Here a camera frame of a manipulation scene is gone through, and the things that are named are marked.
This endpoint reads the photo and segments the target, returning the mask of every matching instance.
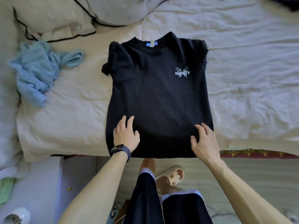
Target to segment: butterfly graphic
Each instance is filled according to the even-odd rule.
[[[180,68],[176,67],[176,72],[174,73],[175,75],[178,75],[178,77],[182,77],[185,76],[187,78],[187,75],[190,74],[190,71],[188,71],[188,67],[185,67],[183,70],[181,70]]]

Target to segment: beige slide sandal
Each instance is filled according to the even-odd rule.
[[[182,178],[178,174],[177,170],[182,170],[182,172],[183,172]],[[158,180],[162,176],[168,177],[170,185],[176,185],[184,179],[185,173],[181,167],[173,167],[173,168],[170,168],[169,170],[165,171],[164,173],[158,175],[156,177],[156,180]]]

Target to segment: white bedsheet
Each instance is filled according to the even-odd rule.
[[[207,88],[221,149],[299,155],[299,14],[267,0],[169,0],[143,21],[98,27],[89,37],[52,44],[81,48],[84,62],[63,69],[43,109],[26,101],[17,116],[25,158],[107,156],[105,124],[112,79],[101,73],[110,42],[136,36],[205,40]]]

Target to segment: hand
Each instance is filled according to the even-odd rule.
[[[199,131],[199,142],[197,143],[196,138],[191,136],[191,148],[194,154],[205,164],[212,160],[221,160],[215,133],[204,123],[195,127]]]
[[[140,137],[138,131],[133,132],[133,119],[134,116],[131,116],[128,119],[128,124],[126,127],[126,116],[119,121],[117,127],[113,130],[114,145],[123,144],[133,152],[137,145],[140,142]]]

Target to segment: green cloth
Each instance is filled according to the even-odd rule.
[[[6,204],[6,202],[9,200],[15,180],[16,178],[3,178],[0,181],[0,206]]]

